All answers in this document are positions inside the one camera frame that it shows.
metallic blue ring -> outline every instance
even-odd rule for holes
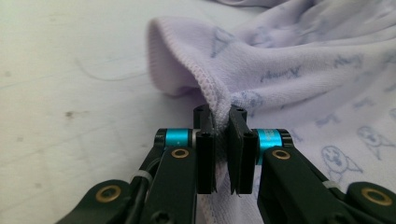
[[[187,147],[189,129],[168,129],[165,136],[165,147]]]
[[[282,137],[277,129],[257,129],[257,134],[260,142],[260,156],[257,164],[262,165],[264,151],[270,147],[282,147]]]

white fabric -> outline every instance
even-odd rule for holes
[[[396,191],[396,1],[231,1],[272,7],[232,31],[188,18],[149,26],[149,70],[170,95],[200,88],[218,126],[231,106],[250,128],[286,128],[342,190],[370,181]],[[262,223],[255,193],[200,196],[207,223]]]

